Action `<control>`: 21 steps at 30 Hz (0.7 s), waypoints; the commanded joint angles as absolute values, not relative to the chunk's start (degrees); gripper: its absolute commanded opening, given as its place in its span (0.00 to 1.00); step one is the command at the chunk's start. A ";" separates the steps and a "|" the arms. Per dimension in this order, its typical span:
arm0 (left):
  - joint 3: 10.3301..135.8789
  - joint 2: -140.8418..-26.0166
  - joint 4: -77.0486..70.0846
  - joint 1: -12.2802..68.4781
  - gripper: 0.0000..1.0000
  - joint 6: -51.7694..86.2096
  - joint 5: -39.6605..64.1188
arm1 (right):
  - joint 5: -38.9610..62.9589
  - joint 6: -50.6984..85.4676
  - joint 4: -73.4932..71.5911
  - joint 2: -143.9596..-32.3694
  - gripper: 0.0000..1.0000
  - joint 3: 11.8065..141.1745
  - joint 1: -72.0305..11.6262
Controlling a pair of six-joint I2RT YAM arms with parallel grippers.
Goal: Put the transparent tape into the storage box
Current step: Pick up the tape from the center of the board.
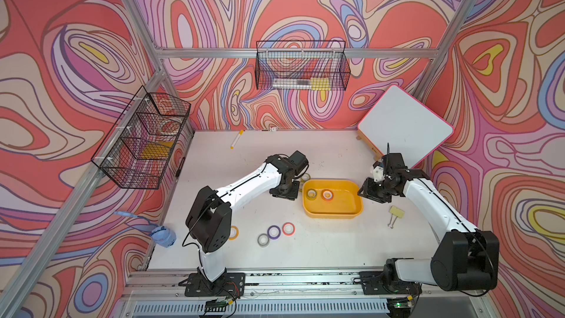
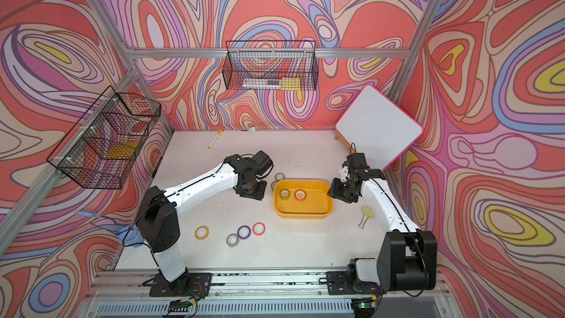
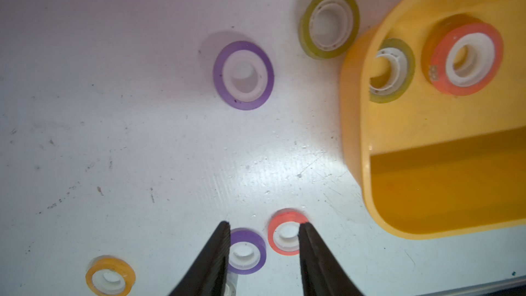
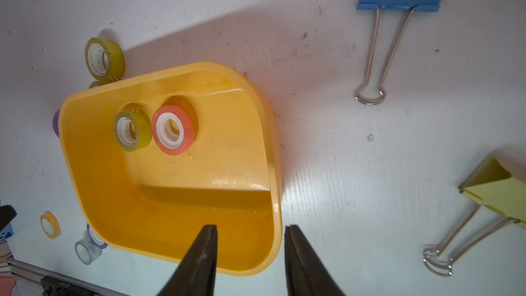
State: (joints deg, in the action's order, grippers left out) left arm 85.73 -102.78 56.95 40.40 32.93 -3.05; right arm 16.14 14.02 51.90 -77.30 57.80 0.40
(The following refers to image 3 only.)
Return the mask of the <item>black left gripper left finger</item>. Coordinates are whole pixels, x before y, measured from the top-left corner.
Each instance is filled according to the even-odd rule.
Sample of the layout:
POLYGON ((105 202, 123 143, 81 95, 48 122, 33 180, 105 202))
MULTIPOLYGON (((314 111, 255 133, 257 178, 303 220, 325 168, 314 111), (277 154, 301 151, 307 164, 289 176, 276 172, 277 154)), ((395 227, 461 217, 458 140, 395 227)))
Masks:
POLYGON ((169 295, 224 295, 230 245, 231 227, 228 222, 222 221, 169 295))

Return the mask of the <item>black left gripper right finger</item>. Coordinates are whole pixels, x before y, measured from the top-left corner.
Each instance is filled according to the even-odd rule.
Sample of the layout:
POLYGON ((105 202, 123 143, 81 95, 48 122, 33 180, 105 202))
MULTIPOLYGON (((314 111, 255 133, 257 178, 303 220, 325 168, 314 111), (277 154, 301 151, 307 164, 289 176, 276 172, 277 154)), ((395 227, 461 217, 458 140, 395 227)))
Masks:
POLYGON ((363 295, 310 222, 299 226, 299 260, 304 295, 363 295))

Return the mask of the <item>orange tape roll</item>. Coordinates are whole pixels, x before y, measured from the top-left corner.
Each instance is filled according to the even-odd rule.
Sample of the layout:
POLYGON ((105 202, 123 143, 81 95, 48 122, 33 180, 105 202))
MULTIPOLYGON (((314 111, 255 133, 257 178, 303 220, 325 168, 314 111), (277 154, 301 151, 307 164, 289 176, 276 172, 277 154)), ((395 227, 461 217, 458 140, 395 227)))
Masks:
POLYGON ((86 284, 96 295, 128 295, 135 284, 136 274, 124 260, 100 256, 86 272, 86 284))

